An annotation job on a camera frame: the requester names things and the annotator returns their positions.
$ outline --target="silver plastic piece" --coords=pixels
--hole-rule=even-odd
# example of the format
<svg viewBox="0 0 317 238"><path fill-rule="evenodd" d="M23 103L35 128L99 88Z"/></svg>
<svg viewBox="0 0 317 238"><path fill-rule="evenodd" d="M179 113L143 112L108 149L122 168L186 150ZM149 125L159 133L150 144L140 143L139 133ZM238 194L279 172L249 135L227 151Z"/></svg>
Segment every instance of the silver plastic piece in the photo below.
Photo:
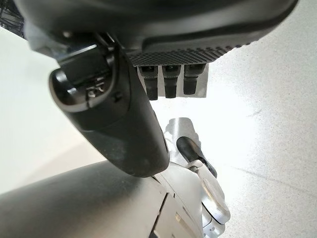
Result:
<svg viewBox="0 0 317 238"><path fill-rule="evenodd" d="M202 198L201 198L201 181L197 174L189 169L175 163L169 163L168 168L161 172L163 180L155 175L164 187L169 186L184 204L184 209L188 211L195 224L202 226Z"/></svg>
<svg viewBox="0 0 317 238"><path fill-rule="evenodd" d="M202 209L203 209L203 211L202 211L203 227L205 227L211 222L212 216L210 215L210 213L206 210L206 208L204 206L202 207Z"/></svg>
<svg viewBox="0 0 317 238"><path fill-rule="evenodd" d="M225 225L219 224L215 219L204 227L204 238L217 238L224 233Z"/></svg>
<svg viewBox="0 0 317 238"><path fill-rule="evenodd" d="M202 233L181 204L168 194L150 237L200 238Z"/></svg>
<svg viewBox="0 0 317 238"><path fill-rule="evenodd" d="M230 219L230 211L217 179L199 160L189 163L187 168L197 173L201 179L203 205L220 224L225 224Z"/></svg>

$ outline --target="dotted pattern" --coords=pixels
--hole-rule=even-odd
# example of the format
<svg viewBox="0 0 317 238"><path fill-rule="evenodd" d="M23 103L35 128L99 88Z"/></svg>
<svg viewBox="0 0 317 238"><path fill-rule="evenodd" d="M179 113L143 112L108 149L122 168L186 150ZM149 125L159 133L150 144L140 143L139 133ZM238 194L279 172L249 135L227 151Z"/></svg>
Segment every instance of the dotted pattern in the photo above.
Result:
<svg viewBox="0 0 317 238"><path fill-rule="evenodd" d="M129 58L134 66L197 64L213 62L230 50L232 50L230 46L216 49L197 48L195 50L130 54Z"/></svg>

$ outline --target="textured black surface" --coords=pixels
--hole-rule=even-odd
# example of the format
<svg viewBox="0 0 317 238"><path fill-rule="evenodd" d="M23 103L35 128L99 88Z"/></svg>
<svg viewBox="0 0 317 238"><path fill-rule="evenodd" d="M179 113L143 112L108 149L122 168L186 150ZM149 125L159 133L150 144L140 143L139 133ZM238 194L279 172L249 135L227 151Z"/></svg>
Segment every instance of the textured black surface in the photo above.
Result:
<svg viewBox="0 0 317 238"><path fill-rule="evenodd" d="M129 54L129 58L134 66L146 65L179 65L213 62L233 47L226 48L206 48L187 49L169 52L151 52L140 54Z"/></svg>

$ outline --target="black plastic housing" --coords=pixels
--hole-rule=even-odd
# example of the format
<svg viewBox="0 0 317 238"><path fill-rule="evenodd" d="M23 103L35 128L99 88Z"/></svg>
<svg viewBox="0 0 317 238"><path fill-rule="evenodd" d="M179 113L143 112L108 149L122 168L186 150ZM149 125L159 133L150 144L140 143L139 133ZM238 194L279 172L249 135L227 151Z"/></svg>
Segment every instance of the black plastic housing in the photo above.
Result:
<svg viewBox="0 0 317 238"><path fill-rule="evenodd" d="M165 170L169 152L159 122L135 69L125 54L115 56L108 91L87 107L66 105L49 80L54 101L89 142L119 169L137 177Z"/></svg>

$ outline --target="white surface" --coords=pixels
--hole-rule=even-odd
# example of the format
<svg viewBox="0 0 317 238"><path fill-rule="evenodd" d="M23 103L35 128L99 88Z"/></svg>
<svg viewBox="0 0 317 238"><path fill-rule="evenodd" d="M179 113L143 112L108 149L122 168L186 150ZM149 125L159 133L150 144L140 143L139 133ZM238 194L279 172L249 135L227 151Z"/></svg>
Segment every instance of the white surface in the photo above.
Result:
<svg viewBox="0 0 317 238"><path fill-rule="evenodd" d="M188 135L217 169L223 238L316 237L316 9L301 0L274 32L210 64L206 98L153 102L173 160ZM50 99L56 63L3 29L0 53L0 192L102 160Z"/></svg>

